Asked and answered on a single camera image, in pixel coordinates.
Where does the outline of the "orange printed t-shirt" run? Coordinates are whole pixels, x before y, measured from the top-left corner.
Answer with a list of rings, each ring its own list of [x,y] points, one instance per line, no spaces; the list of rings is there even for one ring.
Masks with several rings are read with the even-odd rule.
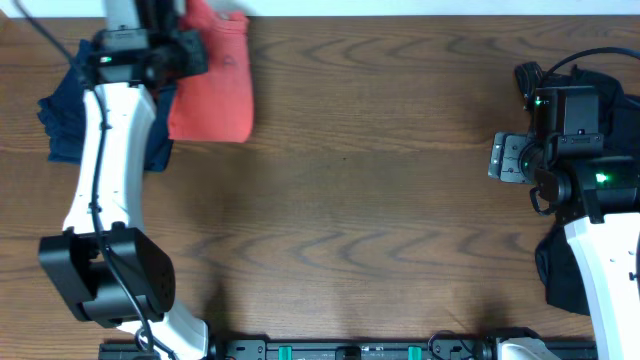
[[[241,11],[219,13],[204,0],[189,0],[181,25],[201,35],[208,71],[178,82],[168,116],[169,138],[246,142],[254,125],[249,19]]]

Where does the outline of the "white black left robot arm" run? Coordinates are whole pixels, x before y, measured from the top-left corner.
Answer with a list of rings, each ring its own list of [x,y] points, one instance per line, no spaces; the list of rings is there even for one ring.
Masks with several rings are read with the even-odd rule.
[[[145,152],[155,90],[207,69],[196,31],[105,31],[83,63],[86,128],[74,198],[38,257],[80,322],[134,337],[131,359],[205,359],[209,329],[176,297],[174,266],[145,233]]]

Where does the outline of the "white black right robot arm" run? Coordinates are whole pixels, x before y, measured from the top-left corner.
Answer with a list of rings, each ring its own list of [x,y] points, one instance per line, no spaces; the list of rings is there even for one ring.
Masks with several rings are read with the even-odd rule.
[[[601,359],[639,356],[639,166],[607,156],[600,134],[499,132],[488,175],[528,184],[534,211],[552,215],[578,265]]]

